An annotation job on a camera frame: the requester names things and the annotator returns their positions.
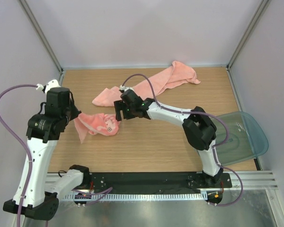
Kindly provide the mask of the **pink bunny towel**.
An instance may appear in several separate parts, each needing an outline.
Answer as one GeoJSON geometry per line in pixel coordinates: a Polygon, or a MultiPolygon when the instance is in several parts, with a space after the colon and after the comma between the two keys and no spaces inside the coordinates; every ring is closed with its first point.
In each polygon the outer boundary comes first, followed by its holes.
{"type": "Polygon", "coordinates": [[[79,135],[80,142],[83,143],[87,134],[104,136],[114,136],[119,131],[119,124],[115,118],[115,114],[98,113],[88,115],[80,113],[74,119],[74,125],[79,135]]]}

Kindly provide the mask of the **plain pink towel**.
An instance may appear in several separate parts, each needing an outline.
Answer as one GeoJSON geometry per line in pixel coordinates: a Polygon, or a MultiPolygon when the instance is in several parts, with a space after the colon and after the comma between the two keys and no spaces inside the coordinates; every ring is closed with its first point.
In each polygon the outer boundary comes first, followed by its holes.
{"type": "MultiPolygon", "coordinates": [[[[132,89],[142,99],[153,98],[162,94],[166,89],[173,89],[185,83],[200,84],[201,81],[197,78],[196,71],[179,62],[173,61],[171,66],[163,71],[149,77],[148,80],[143,80],[132,89]]],[[[114,101],[120,99],[120,88],[125,86],[105,88],[98,96],[92,100],[92,104],[102,107],[113,107],[114,101]]]]}

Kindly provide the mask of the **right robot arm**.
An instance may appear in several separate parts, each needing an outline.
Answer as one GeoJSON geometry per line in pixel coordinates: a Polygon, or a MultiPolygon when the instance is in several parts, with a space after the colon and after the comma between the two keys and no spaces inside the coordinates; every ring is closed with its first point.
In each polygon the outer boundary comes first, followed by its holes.
{"type": "Polygon", "coordinates": [[[220,183],[223,168],[214,148],[217,128],[201,107],[189,110],[164,106],[153,98],[142,99],[129,89],[114,101],[114,108],[117,121],[139,117],[182,127],[189,145],[198,152],[202,161],[204,183],[209,187],[220,183]]]}

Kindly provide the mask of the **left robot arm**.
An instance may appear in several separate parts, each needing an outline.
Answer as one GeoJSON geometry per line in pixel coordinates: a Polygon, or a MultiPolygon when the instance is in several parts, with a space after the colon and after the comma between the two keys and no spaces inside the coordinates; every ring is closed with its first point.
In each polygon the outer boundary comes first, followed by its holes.
{"type": "Polygon", "coordinates": [[[21,180],[14,197],[3,204],[3,211],[35,220],[51,220],[59,201],[71,190],[90,186],[89,169],[72,165],[67,173],[45,186],[53,151],[68,123],[81,113],[74,104],[71,91],[65,87],[45,88],[46,101],[40,105],[44,113],[33,115],[27,123],[27,153],[21,180]]]}

